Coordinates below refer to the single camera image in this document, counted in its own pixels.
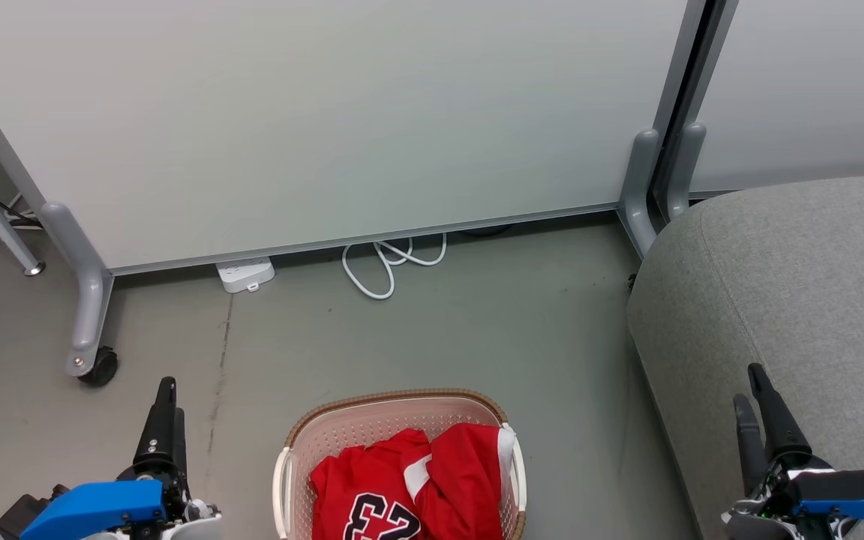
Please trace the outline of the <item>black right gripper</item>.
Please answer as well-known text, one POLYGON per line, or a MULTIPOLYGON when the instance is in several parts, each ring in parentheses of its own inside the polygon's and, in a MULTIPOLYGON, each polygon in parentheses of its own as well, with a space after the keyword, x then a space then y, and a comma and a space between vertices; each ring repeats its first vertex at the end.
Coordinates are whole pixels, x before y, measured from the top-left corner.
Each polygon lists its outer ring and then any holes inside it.
POLYGON ((838 510, 809 514, 799 509, 794 479, 806 473, 832 473, 809 445, 764 366, 748 366, 748 383, 757 400, 758 418, 745 395, 733 397, 744 498, 723 513, 729 540, 845 540, 853 519, 838 510))

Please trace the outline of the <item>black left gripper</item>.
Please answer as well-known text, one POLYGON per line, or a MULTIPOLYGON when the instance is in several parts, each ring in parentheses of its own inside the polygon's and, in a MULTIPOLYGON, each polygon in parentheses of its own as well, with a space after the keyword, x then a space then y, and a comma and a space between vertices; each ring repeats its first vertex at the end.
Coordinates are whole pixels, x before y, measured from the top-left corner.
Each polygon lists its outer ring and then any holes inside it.
POLYGON ((117 475, 117 481, 160 482, 162 510, 150 520, 124 518, 117 529, 119 540, 222 540, 218 506, 190 494, 185 411, 177 408, 175 377, 162 377, 158 383, 134 464, 117 475))

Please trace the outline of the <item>red jersey with number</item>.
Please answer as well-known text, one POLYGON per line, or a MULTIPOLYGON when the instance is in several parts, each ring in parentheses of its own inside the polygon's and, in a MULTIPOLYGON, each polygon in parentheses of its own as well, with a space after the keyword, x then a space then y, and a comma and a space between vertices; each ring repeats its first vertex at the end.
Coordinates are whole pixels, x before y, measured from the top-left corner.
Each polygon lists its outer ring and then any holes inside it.
POLYGON ((405 428, 323 458, 309 479, 316 495, 312 539, 428 540, 405 476, 411 458, 428 450, 425 433, 405 428))

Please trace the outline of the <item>grey fabric sofa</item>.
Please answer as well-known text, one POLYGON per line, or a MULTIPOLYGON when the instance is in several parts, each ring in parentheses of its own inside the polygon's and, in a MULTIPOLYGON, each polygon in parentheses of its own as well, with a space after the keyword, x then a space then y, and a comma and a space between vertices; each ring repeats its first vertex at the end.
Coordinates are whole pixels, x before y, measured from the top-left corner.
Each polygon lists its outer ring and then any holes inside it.
POLYGON ((734 395, 762 365, 812 450, 864 468, 864 178, 759 187, 675 217, 628 329, 703 540, 742 496, 734 395))

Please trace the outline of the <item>black caster wheel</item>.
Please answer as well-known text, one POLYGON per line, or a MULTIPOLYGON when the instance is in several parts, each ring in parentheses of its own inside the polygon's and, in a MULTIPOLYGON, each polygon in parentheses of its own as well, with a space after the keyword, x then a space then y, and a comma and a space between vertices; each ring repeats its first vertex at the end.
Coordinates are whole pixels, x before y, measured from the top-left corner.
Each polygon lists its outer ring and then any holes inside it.
POLYGON ((92 389, 102 389, 116 376, 119 365, 118 355, 111 346, 99 346, 92 369, 77 379, 92 389))

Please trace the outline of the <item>grey partition leg with caster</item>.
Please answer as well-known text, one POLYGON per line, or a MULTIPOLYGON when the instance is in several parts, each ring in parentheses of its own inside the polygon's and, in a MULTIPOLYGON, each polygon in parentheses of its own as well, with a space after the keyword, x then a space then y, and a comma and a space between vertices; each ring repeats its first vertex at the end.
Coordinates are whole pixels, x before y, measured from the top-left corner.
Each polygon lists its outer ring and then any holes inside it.
POLYGON ((66 205, 45 202, 37 215, 76 278, 78 304, 67 372, 77 378, 92 369, 96 352, 103 346, 100 340, 114 277, 66 205))

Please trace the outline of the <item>white power strip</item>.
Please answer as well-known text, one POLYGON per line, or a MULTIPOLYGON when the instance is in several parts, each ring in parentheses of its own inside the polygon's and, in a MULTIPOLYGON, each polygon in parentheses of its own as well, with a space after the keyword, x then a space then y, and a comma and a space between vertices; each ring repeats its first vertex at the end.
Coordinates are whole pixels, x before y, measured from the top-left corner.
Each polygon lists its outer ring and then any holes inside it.
POLYGON ((275 268, 268 256, 223 261, 215 267, 223 289, 229 294, 257 291, 261 284, 275 277, 275 268))

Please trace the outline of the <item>beige plastic laundry basket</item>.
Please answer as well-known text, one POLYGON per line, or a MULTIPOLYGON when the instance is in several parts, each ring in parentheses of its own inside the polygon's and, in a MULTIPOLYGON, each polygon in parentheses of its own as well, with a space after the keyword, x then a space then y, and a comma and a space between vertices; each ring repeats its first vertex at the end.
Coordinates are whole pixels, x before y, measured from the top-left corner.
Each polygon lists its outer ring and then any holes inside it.
MULTIPOLYGON (((350 397, 326 403, 305 414, 286 437, 275 462, 273 509, 278 540, 312 540, 317 495, 310 475, 327 457, 338 457, 346 448, 368 447, 414 428, 429 440, 452 426, 469 423, 498 426, 512 431, 508 416, 497 402, 482 393, 463 388, 422 388, 350 397)), ((511 463, 503 467, 497 515, 502 540, 522 540, 526 526, 527 481, 524 453, 513 433, 511 463)), ((346 540, 419 540, 421 524, 411 522, 393 503, 366 496, 353 510, 346 540)))

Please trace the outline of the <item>grey curved partition leg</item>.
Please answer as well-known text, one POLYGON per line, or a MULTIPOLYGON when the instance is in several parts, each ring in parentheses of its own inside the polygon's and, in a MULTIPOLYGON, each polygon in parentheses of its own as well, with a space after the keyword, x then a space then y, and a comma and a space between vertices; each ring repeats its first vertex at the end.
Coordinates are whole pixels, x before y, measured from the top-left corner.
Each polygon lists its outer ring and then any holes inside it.
POLYGON ((698 164, 707 127, 694 121, 682 129, 678 146, 671 160, 664 202, 667 221, 678 218, 689 208, 689 192, 694 170, 698 164))
POLYGON ((617 213, 631 240, 635 253, 644 259, 657 232, 652 225, 647 197, 661 151, 662 136, 651 127, 637 133, 633 140, 617 213))

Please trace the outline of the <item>narrow white partition panel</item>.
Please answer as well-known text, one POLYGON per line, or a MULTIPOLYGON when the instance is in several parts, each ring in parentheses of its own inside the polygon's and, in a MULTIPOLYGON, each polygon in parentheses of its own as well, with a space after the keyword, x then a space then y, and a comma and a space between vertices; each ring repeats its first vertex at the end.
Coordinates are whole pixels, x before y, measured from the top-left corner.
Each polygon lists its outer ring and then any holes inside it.
POLYGON ((693 195, 864 176, 864 0, 738 0, 693 195))

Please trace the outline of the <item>large white partition panel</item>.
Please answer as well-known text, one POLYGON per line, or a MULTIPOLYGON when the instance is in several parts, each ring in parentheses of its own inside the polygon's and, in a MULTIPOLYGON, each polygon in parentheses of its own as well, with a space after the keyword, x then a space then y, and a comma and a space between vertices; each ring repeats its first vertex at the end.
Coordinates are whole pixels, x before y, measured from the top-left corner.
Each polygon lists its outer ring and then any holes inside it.
POLYGON ((105 266, 615 206, 692 0, 0 0, 0 132, 105 266))

